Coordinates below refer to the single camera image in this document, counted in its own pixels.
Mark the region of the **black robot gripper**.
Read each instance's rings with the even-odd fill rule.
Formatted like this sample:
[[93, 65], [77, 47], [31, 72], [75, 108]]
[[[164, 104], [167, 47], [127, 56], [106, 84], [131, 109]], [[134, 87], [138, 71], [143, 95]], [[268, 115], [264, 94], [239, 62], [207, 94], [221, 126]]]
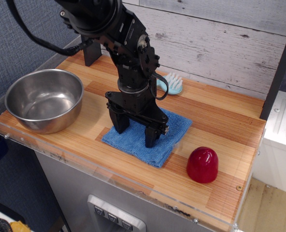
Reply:
[[105, 93], [115, 130], [119, 134], [123, 133], [130, 125], [129, 120], [132, 119], [146, 126], [145, 146], [154, 147], [160, 135], [165, 135], [169, 130], [167, 125], [169, 118], [156, 104], [157, 82], [149, 81], [145, 88], [136, 92], [131, 92], [129, 88], [122, 89], [120, 82], [118, 87], [119, 92]]

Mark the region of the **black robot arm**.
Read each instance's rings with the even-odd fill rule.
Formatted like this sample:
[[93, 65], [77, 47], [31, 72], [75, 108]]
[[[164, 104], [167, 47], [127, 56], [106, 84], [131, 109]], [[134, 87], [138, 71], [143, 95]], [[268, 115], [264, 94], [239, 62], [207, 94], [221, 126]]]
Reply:
[[151, 148], [167, 133], [168, 117], [157, 106], [156, 72], [159, 56], [146, 28], [120, 0], [61, 0], [66, 24], [80, 35], [102, 44], [118, 71], [118, 91], [108, 91], [110, 118], [118, 133], [134, 120], [145, 126], [145, 145]]

